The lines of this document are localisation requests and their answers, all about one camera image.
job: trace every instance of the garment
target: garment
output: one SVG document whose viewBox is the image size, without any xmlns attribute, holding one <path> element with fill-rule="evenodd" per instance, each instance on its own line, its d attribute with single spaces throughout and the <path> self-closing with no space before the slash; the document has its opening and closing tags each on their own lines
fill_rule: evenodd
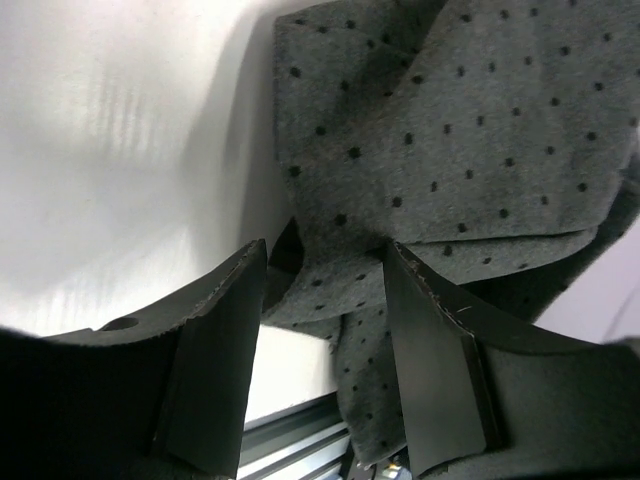
<svg viewBox="0 0 640 480">
<path fill-rule="evenodd" d="M 365 464 L 405 443 L 377 249 L 400 241 L 457 284 L 521 272 L 513 301 L 527 275 L 577 275 L 636 215 L 619 193 L 639 43 L 635 0 L 341 0 L 277 20 L 276 155 L 303 251 L 270 272 L 264 321 L 336 342 Z M 504 283 L 471 288 L 514 311 Z"/>
</svg>

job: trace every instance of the polka dot fabric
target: polka dot fabric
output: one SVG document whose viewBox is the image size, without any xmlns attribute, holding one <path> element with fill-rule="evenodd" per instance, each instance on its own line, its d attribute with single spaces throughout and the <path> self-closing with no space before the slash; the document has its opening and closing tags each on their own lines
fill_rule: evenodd
<svg viewBox="0 0 640 480">
<path fill-rule="evenodd" d="M 279 18 L 276 153 L 305 257 L 265 321 L 383 304 L 389 238 L 456 283 L 587 246 L 638 124 L 639 25 L 636 0 L 342 0 Z M 350 338 L 338 355 L 360 351 Z M 397 444 L 357 428 L 366 463 Z"/>
</svg>

